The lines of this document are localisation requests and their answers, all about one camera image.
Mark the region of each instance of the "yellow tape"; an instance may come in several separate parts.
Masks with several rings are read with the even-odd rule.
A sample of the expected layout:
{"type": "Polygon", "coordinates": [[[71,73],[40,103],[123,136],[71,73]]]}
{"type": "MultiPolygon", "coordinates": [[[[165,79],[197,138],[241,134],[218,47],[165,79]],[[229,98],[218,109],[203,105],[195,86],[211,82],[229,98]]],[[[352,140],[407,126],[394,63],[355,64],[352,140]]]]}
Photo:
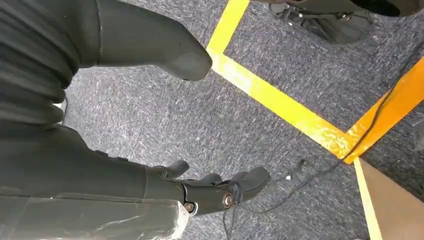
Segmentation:
{"type": "MultiPolygon", "coordinates": [[[[212,69],[329,150],[339,159],[342,159],[370,126],[377,107],[384,96],[347,133],[344,133],[265,80],[225,56],[224,51],[248,5],[248,0],[228,1],[207,46],[207,51],[213,59],[212,69]]],[[[382,109],[374,129],[358,146],[358,149],[346,158],[346,163],[351,164],[423,100],[423,76],[424,60],[422,59],[399,82],[399,86],[393,91],[392,96],[382,109]]]]}
{"type": "Polygon", "coordinates": [[[348,142],[345,133],[316,115],[302,104],[250,72],[231,58],[209,51],[212,69],[243,90],[256,101],[306,134],[335,155],[345,155],[348,142]]]}
{"type": "Polygon", "coordinates": [[[213,32],[212,38],[209,41],[209,45],[207,46],[208,49],[213,50],[213,52],[217,54],[224,53],[248,5],[248,0],[228,1],[221,19],[213,32]]]}
{"type": "MultiPolygon", "coordinates": [[[[351,137],[349,147],[358,142],[370,126],[383,98],[384,96],[347,132],[351,137]]],[[[424,57],[400,79],[381,109],[374,128],[345,162],[351,164],[422,101],[424,101],[424,57]]]]}

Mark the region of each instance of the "robotic hand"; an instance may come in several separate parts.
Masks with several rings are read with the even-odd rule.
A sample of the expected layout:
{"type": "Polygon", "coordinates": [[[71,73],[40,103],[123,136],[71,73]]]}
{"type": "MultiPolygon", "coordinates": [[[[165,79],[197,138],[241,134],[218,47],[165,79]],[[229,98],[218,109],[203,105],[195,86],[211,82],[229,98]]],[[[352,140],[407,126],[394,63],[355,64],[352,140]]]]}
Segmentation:
{"type": "MultiPolygon", "coordinates": [[[[155,65],[183,80],[205,77],[212,60],[179,22],[118,0],[2,0],[0,31],[0,239],[34,239],[35,230],[49,239],[49,229],[57,233],[54,225],[65,219],[88,228],[91,222],[82,224],[85,218],[75,212],[102,205],[59,207],[65,219],[50,222],[58,211],[48,215],[43,207],[31,208],[44,216],[20,225],[31,199],[170,200],[203,215],[248,201],[268,183],[270,175],[262,167],[226,181],[214,173],[176,180],[188,169],[186,162],[148,167],[109,157],[89,149],[75,130],[57,124],[64,116],[52,104],[64,101],[64,89],[79,68],[155,65]]],[[[99,220],[109,216],[96,211],[99,220]]],[[[156,212],[143,224],[161,226],[164,218],[156,212]]],[[[71,239],[65,230],[52,236],[71,239]]]]}

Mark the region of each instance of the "yellow floor line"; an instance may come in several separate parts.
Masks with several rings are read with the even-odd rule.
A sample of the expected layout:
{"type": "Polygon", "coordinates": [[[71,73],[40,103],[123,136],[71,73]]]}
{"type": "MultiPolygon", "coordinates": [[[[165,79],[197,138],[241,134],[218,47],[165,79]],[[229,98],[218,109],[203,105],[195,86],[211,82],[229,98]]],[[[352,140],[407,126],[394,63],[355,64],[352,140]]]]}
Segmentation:
{"type": "MultiPolygon", "coordinates": [[[[206,48],[213,59],[212,69],[339,159],[342,159],[369,127],[380,102],[377,102],[347,133],[344,133],[225,56],[224,51],[248,5],[248,0],[228,1],[206,48]]],[[[420,79],[424,76],[423,71],[424,62],[421,60],[402,78],[399,86],[385,104],[375,128],[359,145],[359,148],[345,160],[346,163],[351,164],[423,100],[424,81],[420,79]]]]}
{"type": "Polygon", "coordinates": [[[366,225],[368,226],[369,236],[372,240],[382,240],[379,222],[377,221],[376,212],[374,211],[373,200],[371,199],[367,181],[365,179],[364,170],[362,169],[362,161],[362,159],[357,158],[354,161],[354,166],[356,171],[360,198],[362,200],[362,207],[365,213],[366,225]]]}
{"type": "Polygon", "coordinates": [[[348,151],[345,133],[223,54],[209,52],[212,69],[335,155],[348,151]]]}
{"type": "MultiPolygon", "coordinates": [[[[369,127],[383,98],[384,96],[347,132],[352,137],[350,147],[369,127]]],[[[400,79],[383,106],[374,128],[364,138],[357,150],[346,159],[346,163],[351,164],[422,101],[424,101],[424,57],[400,79]]]]}
{"type": "Polygon", "coordinates": [[[221,19],[210,38],[208,49],[212,49],[216,54],[224,53],[248,5],[248,0],[228,1],[221,19]]]}

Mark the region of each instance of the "metal bolt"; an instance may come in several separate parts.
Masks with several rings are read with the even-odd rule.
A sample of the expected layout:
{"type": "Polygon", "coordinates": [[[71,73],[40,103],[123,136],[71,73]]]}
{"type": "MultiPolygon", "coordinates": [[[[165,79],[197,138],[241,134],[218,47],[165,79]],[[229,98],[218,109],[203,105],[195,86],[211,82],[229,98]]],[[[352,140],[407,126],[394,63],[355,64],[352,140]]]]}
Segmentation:
{"type": "Polygon", "coordinates": [[[187,210],[187,212],[192,213],[193,210],[195,209],[195,205],[193,203],[186,202],[184,203],[184,208],[185,210],[187,210]]]}
{"type": "Polygon", "coordinates": [[[224,208],[229,209],[233,205],[233,195],[230,192],[227,192],[223,199],[222,204],[224,205],[224,208]]]}

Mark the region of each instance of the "black cable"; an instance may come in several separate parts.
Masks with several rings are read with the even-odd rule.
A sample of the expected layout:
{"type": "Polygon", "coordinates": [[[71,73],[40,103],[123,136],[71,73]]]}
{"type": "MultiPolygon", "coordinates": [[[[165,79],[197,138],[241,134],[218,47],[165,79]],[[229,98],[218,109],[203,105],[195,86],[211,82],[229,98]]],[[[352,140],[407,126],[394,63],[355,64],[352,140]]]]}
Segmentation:
{"type": "MultiPolygon", "coordinates": [[[[358,146],[362,143],[362,141],[365,139],[365,137],[367,137],[367,135],[370,133],[370,131],[373,129],[374,125],[377,122],[378,117],[380,116],[381,110],[384,106],[384,104],[387,102],[387,100],[389,99],[389,97],[392,95],[393,91],[395,90],[396,86],[398,85],[398,83],[400,82],[402,76],[405,74],[406,68],[411,64],[414,56],[416,53],[418,53],[418,51],[420,50],[420,48],[424,45],[424,41],[421,42],[420,44],[418,44],[417,46],[415,46],[415,48],[413,49],[413,51],[411,52],[411,54],[408,56],[408,58],[405,61],[405,64],[402,66],[402,68],[399,70],[399,72],[397,73],[395,79],[396,82],[395,84],[390,88],[390,90],[388,91],[388,93],[385,95],[385,97],[383,98],[383,100],[381,101],[381,103],[378,105],[377,110],[375,111],[374,117],[372,119],[371,124],[369,125],[369,127],[367,128],[367,130],[363,133],[363,135],[359,138],[359,140],[356,142],[356,144],[352,147],[352,149],[340,160],[337,160],[337,162],[335,164],[333,164],[332,166],[330,166],[328,169],[322,171],[322,172],[318,172],[317,174],[309,177],[308,179],[306,179],[305,181],[303,181],[299,186],[295,187],[286,197],[284,197],[278,204],[263,210],[263,211],[251,211],[252,213],[255,214],[266,214],[269,213],[272,210],[277,209],[278,207],[280,207],[281,205],[283,205],[287,199],[289,199],[294,193],[296,193],[299,189],[301,189],[302,187],[304,187],[306,184],[308,184],[309,182],[311,182],[312,180],[319,178],[323,175],[326,175],[328,173],[330,173],[332,170],[334,170],[336,167],[338,167],[347,157],[349,157],[357,148],[358,146]]],[[[294,171],[297,171],[300,166],[302,164],[298,164],[298,166],[291,171],[291,173],[293,173],[294,171]]],[[[235,214],[233,212],[233,216],[232,216],[232,223],[231,223],[231,228],[233,228],[234,226],[234,220],[235,220],[235,214]]],[[[224,225],[225,228],[225,233],[226,233],[226,237],[228,240],[230,240],[231,235],[229,235],[229,231],[227,230],[227,225],[225,222],[225,218],[226,218],[226,214],[223,214],[223,218],[222,218],[222,223],[224,225]]]]}

